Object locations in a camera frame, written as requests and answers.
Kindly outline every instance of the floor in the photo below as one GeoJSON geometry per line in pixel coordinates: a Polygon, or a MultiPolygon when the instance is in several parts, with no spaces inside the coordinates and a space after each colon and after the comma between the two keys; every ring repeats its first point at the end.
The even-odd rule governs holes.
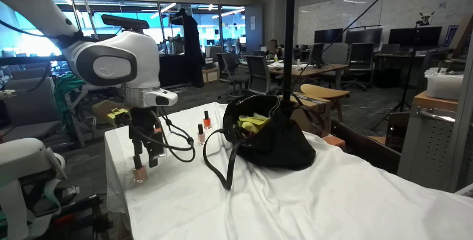
{"type": "MultiPolygon", "coordinates": [[[[226,87],[222,83],[211,83],[203,88],[185,87],[175,92],[179,95],[179,101],[172,107],[167,107],[168,114],[196,107],[208,102],[226,103],[228,97],[218,99],[216,95],[225,91],[226,87]]],[[[409,90],[407,102],[412,101],[414,91],[409,90]]],[[[342,100],[344,123],[360,133],[368,136],[385,135],[387,122],[384,121],[374,130],[370,129],[387,113],[402,96],[402,89],[396,88],[371,88],[366,92],[353,88],[350,97],[342,100]]],[[[332,112],[333,119],[336,119],[336,112],[332,112]]],[[[76,149],[63,154],[68,162],[66,174],[70,181],[78,181],[83,178],[90,178],[93,193],[106,192],[105,175],[105,147],[103,139],[96,139],[87,148],[76,149]]],[[[111,239],[116,238],[116,225],[118,214],[110,213],[109,217],[114,221],[115,227],[109,230],[111,239]]]]}

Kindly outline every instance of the black handbag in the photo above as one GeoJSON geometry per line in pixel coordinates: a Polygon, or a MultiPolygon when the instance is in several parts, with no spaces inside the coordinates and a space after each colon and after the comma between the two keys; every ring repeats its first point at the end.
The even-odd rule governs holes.
{"type": "Polygon", "coordinates": [[[228,104],[223,115],[223,128],[209,135],[203,148],[206,165],[218,176],[225,189],[229,190],[232,186],[237,154],[253,164],[272,168],[302,170],[314,163],[315,149],[309,144],[299,125],[290,117],[294,110],[302,109],[309,122],[317,128],[323,130],[324,121],[317,112],[304,106],[295,95],[294,98],[297,104],[285,102],[276,95],[240,97],[228,104]],[[238,130],[238,119],[240,115],[253,116],[255,112],[270,117],[270,120],[257,134],[245,139],[238,130]],[[223,133],[227,141],[233,144],[226,178],[207,158],[207,142],[215,133],[223,133]]]}

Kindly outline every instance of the person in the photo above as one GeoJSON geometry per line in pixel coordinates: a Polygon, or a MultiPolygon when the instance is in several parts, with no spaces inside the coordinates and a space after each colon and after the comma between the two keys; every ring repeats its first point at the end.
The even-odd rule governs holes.
{"type": "Polygon", "coordinates": [[[274,42],[275,49],[273,51],[266,51],[265,55],[273,54],[278,57],[278,60],[282,60],[282,48],[279,47],[278,41],[276,39],[272,39],[270,41],[274,42]]]}
{"type": "Polygon", "coordinates": [[[243,51],[243,45],[240,42],[240,38],[236,39],[236,53],[240,54],[243,51]]]}

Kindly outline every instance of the tripod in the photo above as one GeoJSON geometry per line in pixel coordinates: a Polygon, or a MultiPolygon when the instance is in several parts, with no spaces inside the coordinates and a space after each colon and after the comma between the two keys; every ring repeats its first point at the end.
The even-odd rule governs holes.
{"type": "Polygon", "coordinates": [[[395,107],[390,112],[384,115],[383,118],[371,128],[372,130],[376,129],[376,127],[378,127],[384,120],[386,120],[386,118],[390,114],[397,112],[398,109],[400,112],[402,112],[404,110],[404,105],[406,105],[409,109],[411,108],[411,106],[409,106],[409,104],[407,104],[406,102],[406,96],[407,96],[407,89],[409,88],[409,81],[411,80],[411,71],[412,71],[412,65],[414,64],[417,43],[419,41],[419,36],[418,36],[419,31],[417,30],[417,26],[421,24],[421,22],[422,21],[417,21],[415,24],[414,46],[412,48],[411,59],[409,60],[409,70],[407,71],[406,84],[404,85],[401,101],[397,105],[395,105],[395,107]]]}

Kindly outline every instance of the pink nail polish bottle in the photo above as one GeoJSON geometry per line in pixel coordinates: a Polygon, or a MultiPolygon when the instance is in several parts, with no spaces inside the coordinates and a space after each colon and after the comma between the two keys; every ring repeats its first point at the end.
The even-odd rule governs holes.
{"type": "Polygon", "coordinates": [[[199,140],[199,145],[203,145],[205,143],[205,133],[204,133],[204,128],[202,124],[198,125],[199,127],[199,132],[197,134],[197,139],[199,140]]]}

